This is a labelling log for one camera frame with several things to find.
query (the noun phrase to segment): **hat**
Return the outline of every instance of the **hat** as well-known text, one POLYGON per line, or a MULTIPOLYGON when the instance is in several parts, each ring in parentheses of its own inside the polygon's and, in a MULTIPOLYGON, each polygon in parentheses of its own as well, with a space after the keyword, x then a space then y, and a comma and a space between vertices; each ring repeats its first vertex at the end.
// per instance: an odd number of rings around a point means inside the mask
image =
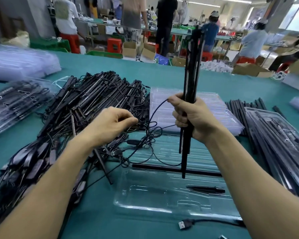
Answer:
POLYGON ((212 16, 212 17, 219 17, 219 12, 218 12, 218 11, 213 11, 213 12, 211 13, 211 16, 212 16))

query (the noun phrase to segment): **person in blue shirt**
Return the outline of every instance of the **person in blue shirt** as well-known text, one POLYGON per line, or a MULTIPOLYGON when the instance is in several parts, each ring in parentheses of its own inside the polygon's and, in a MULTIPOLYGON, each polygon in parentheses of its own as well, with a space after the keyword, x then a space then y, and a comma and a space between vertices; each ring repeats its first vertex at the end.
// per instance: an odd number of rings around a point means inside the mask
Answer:
POLYGON ((122 4, 120 4, 116 9, 115 9, 115 18, 117 20, 122 19, 122 4))
POLYGON ((203 47, 203 52, 212 52, 217 33, 219 31, 219 26, 217 21, 219 19, 219 12, 213 11, 209 16, 209 22, 204 24, 201 30, 205 33, 205 44, 203 47))
POLYGON ((243 37, 243 39, 241 40, 243 48, 233 59, 233 64, 236 64, 236 62, 241 56, 255 59, 260 55, 261 49, 268 38, 268 34, 265 31, 265 27, 266 24, 262 22, 256 23, 254 26, 255 31, 243 37))

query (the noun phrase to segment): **dark hair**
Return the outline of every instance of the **dark hair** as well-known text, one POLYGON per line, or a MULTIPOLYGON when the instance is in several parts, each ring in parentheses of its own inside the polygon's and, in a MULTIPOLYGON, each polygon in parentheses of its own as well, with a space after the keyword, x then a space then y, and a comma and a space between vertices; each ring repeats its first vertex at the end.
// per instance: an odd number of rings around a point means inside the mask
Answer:
POLYGON ((217 21, 218 21, 218 19, 219 19, 219 17, 213 17, 213 16, 209 16, 209 18, 208 18, 208 20, 210 21, 210 22, 213 22, 213 23, 216 23, 217 21))
POLYGON ((256 23, 254 26, 255 30, 264 30, 266 28, 266 24, 264 23, 256 23))

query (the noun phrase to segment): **patterned pants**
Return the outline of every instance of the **patterned pants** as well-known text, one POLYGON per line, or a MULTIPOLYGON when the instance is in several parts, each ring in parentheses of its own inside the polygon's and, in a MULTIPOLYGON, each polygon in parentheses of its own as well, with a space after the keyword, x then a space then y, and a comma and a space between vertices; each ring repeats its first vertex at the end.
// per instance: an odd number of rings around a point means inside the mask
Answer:
POLYGON ((142 35, 141 29, 123 27, 123 30, 124 30, 124 38, 126 42, 135 42, 136 47, 139 47, 141 45, 141 35, 142 35))

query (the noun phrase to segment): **teal work surface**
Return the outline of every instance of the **teal work surface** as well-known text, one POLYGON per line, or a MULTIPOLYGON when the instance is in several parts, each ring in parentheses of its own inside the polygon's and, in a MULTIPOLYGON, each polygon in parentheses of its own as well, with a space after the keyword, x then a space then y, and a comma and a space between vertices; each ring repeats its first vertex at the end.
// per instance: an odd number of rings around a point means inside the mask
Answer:
MULTIPOLYGON (((150 87, 183 89, 184 68, 90 55, 56 54, 62 71, 49 76, 48 80, 113 70, 130 82, 137 79, 150 87)), ((216 92, 224 101, 241 99, 252 102, 261 97, 268 109, 277 105, 287 120, 299 130, 299 113, 288 104, 294 96, 299 96, 299 91, 285 84, 271 79, 201 71, 197 89, 216 92)), ((32 114, 0 134, 0 168, 18 149, 33 141, 42 126, 40 118, 32 114)), ((108 163, 108 170, 115 165, 114 162, 108 163)), ((111 174, 114 185, 110 186, 104 178, 87 190, 78 208, 73 210, 62 238, 216 239, 221 234, 228 238, 250 238, 247 230, 230 225, 206 222, 198 223, 188 231, 179 231, 178 221, 162 222, 160 218, 148 220, 145 217, 136 219, 133 211, 128 216, 117 215, 113 200, 122 170, 119 168, 111 174)), ((89 182, 102 175, 101 171, 92 173, 89 182)))

